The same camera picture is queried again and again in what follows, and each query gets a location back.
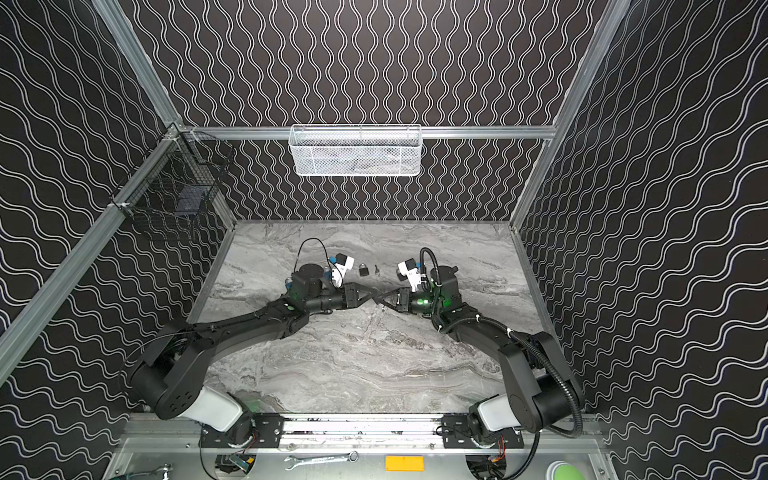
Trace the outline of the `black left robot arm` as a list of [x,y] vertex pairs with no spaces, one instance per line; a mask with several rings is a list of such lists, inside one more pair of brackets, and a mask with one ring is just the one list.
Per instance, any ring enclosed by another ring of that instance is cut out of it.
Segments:
[[374,289],[344,281],[336,286],[323,267],[305,264],[286,292],[250,313],[215,322],[167,324],[128,373],[128,386],[163,420],[184,417],[228,437],[234,445],[253,436],[253,413],[232,394],[205,385],[211,364],[258,343],[287,338],[314,315],[354,309]]

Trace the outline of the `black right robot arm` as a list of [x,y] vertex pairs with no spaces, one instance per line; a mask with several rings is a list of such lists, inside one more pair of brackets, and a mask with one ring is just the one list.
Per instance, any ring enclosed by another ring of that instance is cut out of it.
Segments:
[[416,276],[415,287],[380,294],[375,301],[399,313],[428,319],[433,328],[496,361],[504,392],[472,405],[467,414],[471,438],[479,445],[507,429],[565,438],[581,436],[581,387],[554,337],[541,331],[515,331],[463,300],[456,266],[441,265]]

